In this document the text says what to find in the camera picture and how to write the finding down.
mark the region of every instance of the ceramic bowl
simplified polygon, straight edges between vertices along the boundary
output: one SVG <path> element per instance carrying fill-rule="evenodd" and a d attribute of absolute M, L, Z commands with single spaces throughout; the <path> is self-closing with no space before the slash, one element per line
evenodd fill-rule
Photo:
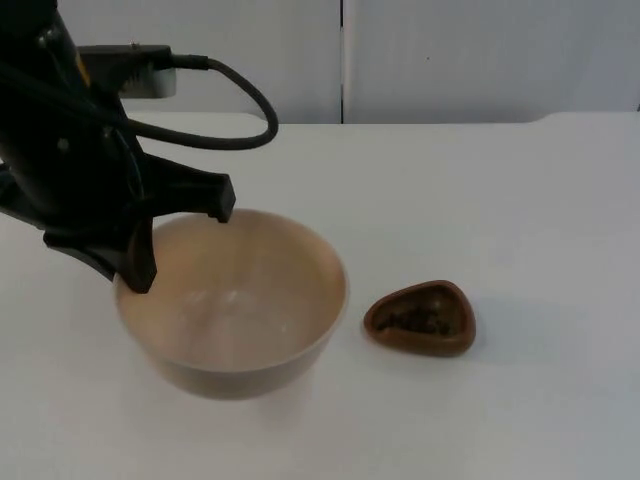
<path fill-rule="evenodd" d="M 138 295 L 116 277 L 116 303 L 160 373 L 192 393 L 238 398 L 287 384 L 320 355 L 346 307 L 334 249 L 284 217 L 189 215 L 153 239 L 153 287 Z"/>

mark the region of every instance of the bowl rim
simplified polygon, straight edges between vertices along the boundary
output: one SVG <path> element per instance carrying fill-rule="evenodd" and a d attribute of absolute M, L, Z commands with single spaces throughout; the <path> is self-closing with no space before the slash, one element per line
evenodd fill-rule
<path fill-rule="evenodd" d="M 296 226 L 304 229 L 307 231 L 307 233 L 315 236 L 318 240 L 321 240 L 331 251 L 331 253 L 335 256 L 336 260 L 338 261 L 338 264 L 340 265 L 340 269 L 342 271 L 342 275 L 344 277 L 344 297 L 342 300 L 342 305 L 340 306 L 340 310 L 338 311 L 338 314 L 336 315 L 334 321 L 332 322 L 331 326 L 322 334 L 320 335 L 317 339 L 315 339 L 311 344 L 307 345 L 304 349 L 300 350 L 299 352 L 296 352 L 294 355 L 287 357 L 283 360 L 279 360 L 277 362 L 273 362 L 270 364 L 266 364 L 264 366 L 260 366 L 260 367 L 255 367 L 255 368 L 244 368 L 244 369 L 237 369 L 237 370 L 218 370 L 218 369 L 209 369 L 209 368 L 205 368 L 201 365 L 194 365 L 194 364 L 190 364 L 189 362 L 184 362 L 184 361 L 178 361 L 172 358 L 168 358 L 165 355 L 157 352 L 155 349 L 150 348 L 148 345 L 145 345 L 143 343 L 143 341 L 137 336 L 135 335 L 132 331 L 131 328 L 129 328 L 128 323 L 125 321 L 125 316 L 123 315 L 122 312 L 122 308 L 120 305 L 120 301 L 119 301 L 119 296 L 118 296 L 118 292 L 121 290 L 121 288 L 128 288 L 126 285 L 123 286 L 123 280 L 122 277 L 116 273 L 116 275 L 113 278 L 113 283 L 112 283 L 112 296 L 113 296 L 113 300 L 114 303 L 116 304 L 116 309 L 118 311 L 118 318 L 120 319 L 120 322 L 124 325 L 125 329 L 127 330 L 127 332 L 129 333 L 129 335 L 131 336 L 131 338 L 133 338 L 136 343 L 138 344 L 138 346 L 140 348 L 142 348 L 143 351 L 145 351 L 148 355 L 151 355 L 154 358 L 157 358 L 163 362 L 168 362 L 171 363 L 173 365 L 176 365 L 178 367 L 183 367 L 183 368 L 189 368 L 192 370 L 196 370 L 199 372 L 203 372 L 203 373 L 209 373 L 209 374 L 215 374 L 215 375 L 219 375 L 219 376 L 231 376 L 231 375 L 238 375 L 238 374 L 248 374 L 248 373 L 259 373 L 259 372 L 263 372 L 266 370 L 271 370 L 271 369 L 276 369 L 279 367 L 282 367 L 284 365 L 287 364 L 291 364 L 293 362 L 295 362 L 296 360 L 298 360 L 301 357 L 304 357 L 306 354 L 308 354 L 309 352 L 315 350 L 316 348 L 318 348 L 320 345 L 322 345 L 325 341 L 327 341 L 335 332 L 335 330 L 338 328 L 338 326 L 342 323 L 342 321 L 344 320 L 347 308 L 349 306 L 349 301 L 351 298 L 351 282 L 349 279 L 349 274 L 347 272 L 346 266 L 344 261 L 342 260 L 342 257 L 340 256 L 340 254 L 338 253 L 338 251 L 336 250 L 336 248 L 329 242 L 327 241 L 327 239 L 323 236 L 320 235 L 318 232 L 316 232 L 315 230 L 313 230 L 312 228 L 308 227 L 307 225 L 294 220 L 290 217 L 286 217 L 284 215 L 278 214 L 278 213 L 273 213 L 273 212 L 269 212 L 266 210 L 256 210 L 256 209 L 252 209 L 252 208 L 237 208 L 234 210 L 235 212 L 239 212 L 239 211 L 243 211 L 243 212 L 249 212 L 249 213 L 258 213 L 261 215 L 269 215 L 269 216 L 273 216 L 273 217 L 277 217 L 281 220 L 285 220 L 289 223 L 293 223 Z M 177 216 L 175 216 L 174 218 L 171 218 L 170 220 L 163 222 L 162 224 L 158 225 L 157 227 L 154 227 L 153 232 L 155 232 L 158 229 L 164 229 L 164 228 L 169 228 L 173 223 L 177 223 L 180 220 L 183 220 L 185 218 L 188 217 L 196 217 L 196 216 L 202 216 L 205 214 L 200 214 L 200 213 L 185 213 L 185 214 L 179 214 Z"/>

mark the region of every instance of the dark food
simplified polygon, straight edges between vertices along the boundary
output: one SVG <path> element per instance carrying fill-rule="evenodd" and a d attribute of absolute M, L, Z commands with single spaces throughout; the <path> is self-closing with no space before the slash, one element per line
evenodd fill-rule
<path fill-rule="evenodd" d="M 388 328 L 443 337 L 456 334 L 454 325 L 446 319 L 439 318 L 437 311 L 419 306 L 406 312 L 391 313 L 376 325 L 378 332 Z"/>

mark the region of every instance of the white backdrop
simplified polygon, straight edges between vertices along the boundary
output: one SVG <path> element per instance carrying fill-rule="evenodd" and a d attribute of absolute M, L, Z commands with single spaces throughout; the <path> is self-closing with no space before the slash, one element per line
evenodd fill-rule
<path fill-rule="evenodd" d="M 340 0 L 59 0 L 78 45 L 170 45 L 253 81 L 289 123 L 340 121 Z M 214 73 L 181 72 L 178 95 L 129 109 L 257 112 Z"/>
<path fill-rule="evenodd" d="M 284 122 L 528 121 L 640 103 L 638 0 L 60 0 L 79 44 L 165 43 L 230 63 Z M 256 109 L 214 74 L 129 108 Z"/>
<path fill-rule="evenodd" d="M 347 122 L 635 111 L 638 0 L 345 0 Z"/>

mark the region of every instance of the brown dish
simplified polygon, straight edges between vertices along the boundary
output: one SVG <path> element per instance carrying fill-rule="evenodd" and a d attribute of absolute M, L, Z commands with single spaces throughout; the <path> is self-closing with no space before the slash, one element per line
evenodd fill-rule
<path fill-rule="evenodd" d="M 446 280 L 387 295 L 369 309 L 364 326 L 378 343 L 440 357 L 466 352 L 476 337 L 469 300 Z"/>

